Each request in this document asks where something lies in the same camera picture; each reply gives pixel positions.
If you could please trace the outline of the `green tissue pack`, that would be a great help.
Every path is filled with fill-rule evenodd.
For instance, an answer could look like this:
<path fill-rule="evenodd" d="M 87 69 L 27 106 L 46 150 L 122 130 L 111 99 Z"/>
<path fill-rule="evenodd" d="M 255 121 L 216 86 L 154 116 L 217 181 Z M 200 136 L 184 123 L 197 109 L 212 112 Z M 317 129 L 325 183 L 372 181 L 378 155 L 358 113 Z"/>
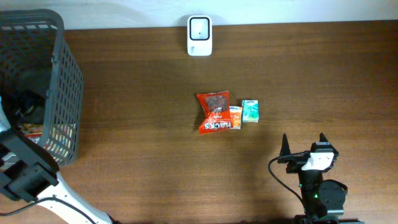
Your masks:
<path fill-rule="evenodd" d="M 243 100 L 242 107 L 243 122 L 257 123 L 259 121 L 259 103 L 257 100 Z"/>

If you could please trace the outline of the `orange tissue pack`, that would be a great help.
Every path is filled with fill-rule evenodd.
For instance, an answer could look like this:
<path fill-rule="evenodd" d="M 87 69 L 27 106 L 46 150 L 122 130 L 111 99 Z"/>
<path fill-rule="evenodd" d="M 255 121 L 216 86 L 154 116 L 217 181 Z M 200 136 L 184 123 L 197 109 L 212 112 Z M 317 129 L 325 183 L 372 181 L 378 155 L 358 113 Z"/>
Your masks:
<path fill-rule="evenodd" d="M 231 129 L 241 129 L 243 108 L 240 106 L 230 106 L 229 112 L 231 116 Z"/>

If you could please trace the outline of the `red Hacks candy bag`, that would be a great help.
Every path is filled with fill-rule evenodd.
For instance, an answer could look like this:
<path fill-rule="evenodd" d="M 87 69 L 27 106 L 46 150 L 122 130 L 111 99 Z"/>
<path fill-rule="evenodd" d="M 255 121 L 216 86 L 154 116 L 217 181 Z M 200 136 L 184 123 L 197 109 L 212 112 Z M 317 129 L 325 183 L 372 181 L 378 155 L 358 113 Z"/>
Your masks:
<path fill-rule="evenodd" d="M 233 127 L 229 111 L 229 91 L 197 94 L 205 119 L 199 127 L 199 134 L 224 131 Z"/>

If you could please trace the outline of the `yellow chips bag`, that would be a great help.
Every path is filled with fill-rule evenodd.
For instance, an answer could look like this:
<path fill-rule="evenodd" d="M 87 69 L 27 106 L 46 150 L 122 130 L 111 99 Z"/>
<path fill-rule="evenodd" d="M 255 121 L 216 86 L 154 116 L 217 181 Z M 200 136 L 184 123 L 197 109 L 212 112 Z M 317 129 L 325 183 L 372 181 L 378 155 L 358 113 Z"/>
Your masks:
<path fill-rule="evenodd" d="M 33 141 L 34 143 L 38 143 L 40 138 L 42 137 L 42 132 L 44 130 L 43 124 L 27 124 L 23 123 L 18 125 L 20 131 L 24 133 L 24 135 Z"/>

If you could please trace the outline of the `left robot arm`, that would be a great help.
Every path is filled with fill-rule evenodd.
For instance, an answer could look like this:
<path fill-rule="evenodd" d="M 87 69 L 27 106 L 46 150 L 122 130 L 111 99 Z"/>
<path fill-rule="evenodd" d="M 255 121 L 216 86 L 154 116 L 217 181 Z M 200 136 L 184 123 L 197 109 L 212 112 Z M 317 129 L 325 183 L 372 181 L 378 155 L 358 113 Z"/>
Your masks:
<path fill-rule="evenodd" d="M 1 194 L 28 205 L 1 216 L 40 205 L 67 223 L 119 223 L 78 195 L 53 157 L 16 128 L 11 114 L 14 107 L 12 100 L 1 97 Z"/>

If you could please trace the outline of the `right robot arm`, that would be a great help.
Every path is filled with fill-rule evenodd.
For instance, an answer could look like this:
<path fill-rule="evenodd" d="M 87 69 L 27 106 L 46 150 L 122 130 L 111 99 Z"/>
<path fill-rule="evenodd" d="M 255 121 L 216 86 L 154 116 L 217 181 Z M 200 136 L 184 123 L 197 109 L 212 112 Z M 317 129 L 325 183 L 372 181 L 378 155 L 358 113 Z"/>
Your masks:
<path fill-rule="evenodd" d="M 297 174 L 301 194 L 294 192 L 303 205 L 304 214 L 296 215 L 294 223 L 361 223 L 358 219 L 341 219 L 348 187 L 337 180 L 324 179 L 323 174 L 333 168 L 339 152 L 323 133 L 309 151 L 292 153 L 287 135 L 282 136 L 280 154 L 274 160 L 286 164 L 286 173 Z"/>

